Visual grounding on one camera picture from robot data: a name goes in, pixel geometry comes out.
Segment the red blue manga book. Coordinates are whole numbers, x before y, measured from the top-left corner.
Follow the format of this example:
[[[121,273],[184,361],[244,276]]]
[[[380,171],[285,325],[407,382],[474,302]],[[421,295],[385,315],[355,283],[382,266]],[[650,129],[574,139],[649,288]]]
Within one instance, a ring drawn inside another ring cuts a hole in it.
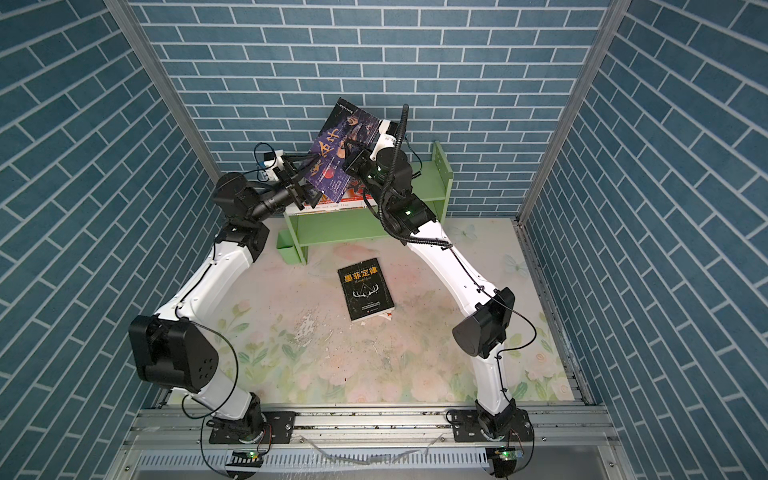
[[[334,202],[332,199],[330,199],[326,195],[321,194],[318,202],[315,205],[313,205],[311,203],[305,203],[305,205],[310,205],[311,207],[315,207],[318,204],[328,204],[328,203],[336,203],[336,204],[338,204],[338,203],[352,203],[352,202],[357,203],[357,202],[362,202],[364,204],[364,206],[366,207],[364,198],[365,198],[365,196],[363,195],[363,192],[362,192],[361,188],[354,187],[354,186],[348,186],[345,189],[343,196],[341,197],[341,199],[338,202]]]

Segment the white book with brown bars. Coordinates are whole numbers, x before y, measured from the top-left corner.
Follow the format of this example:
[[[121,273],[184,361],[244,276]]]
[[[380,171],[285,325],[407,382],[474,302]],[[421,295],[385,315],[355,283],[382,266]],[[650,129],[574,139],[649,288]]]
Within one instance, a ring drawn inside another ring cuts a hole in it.
[[[339,213],[358,209],[365,209],[365,206],[362,202],[318,204],[315,207],[304,205],[303,209],[300,209],[295,205],[290,205],[285,209],[285,214],[288,216],[312,215],[322,213]]]

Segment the black book with gold text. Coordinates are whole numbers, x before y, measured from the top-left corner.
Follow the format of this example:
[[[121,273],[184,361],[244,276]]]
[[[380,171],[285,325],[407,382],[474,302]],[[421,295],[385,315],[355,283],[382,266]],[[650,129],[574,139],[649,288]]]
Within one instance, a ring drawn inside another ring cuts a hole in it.
[[[379,260],[371,258],[337,271],[350,319],[389,319],[395,304]]]

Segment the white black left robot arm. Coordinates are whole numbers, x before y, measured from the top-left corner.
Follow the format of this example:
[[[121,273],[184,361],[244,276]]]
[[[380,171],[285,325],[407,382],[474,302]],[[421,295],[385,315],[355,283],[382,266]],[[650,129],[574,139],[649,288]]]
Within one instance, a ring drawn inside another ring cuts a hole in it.
[[[303,178],[318,156],[268,153],[265,159],[274,183],[264,191],[243,173],[219,178],[213,201],[226,223],[215,236],[211,253],[170,301],[152,315],[137,316],[128,330],[141,380],[184,390],[207,407],[214,420],[253,432],[265,422],[260,401],[220,368],[218,350],[207,336],[222,339],[224,330],[212,326],[209,316],[263,252],[269,235],[266,219],[289,205],[302,208],[319,199],[318,191]]]

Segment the dark purple book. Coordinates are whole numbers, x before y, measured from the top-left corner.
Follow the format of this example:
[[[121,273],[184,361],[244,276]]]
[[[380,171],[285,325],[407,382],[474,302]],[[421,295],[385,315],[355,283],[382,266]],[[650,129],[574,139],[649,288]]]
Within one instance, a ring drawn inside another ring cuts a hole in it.
[[[331,202],[339,203],[351,176],[344,171],[364,149],[371,149],[380,136],[382,120],[339,98],[311,148],[309,170],[304,179]]]

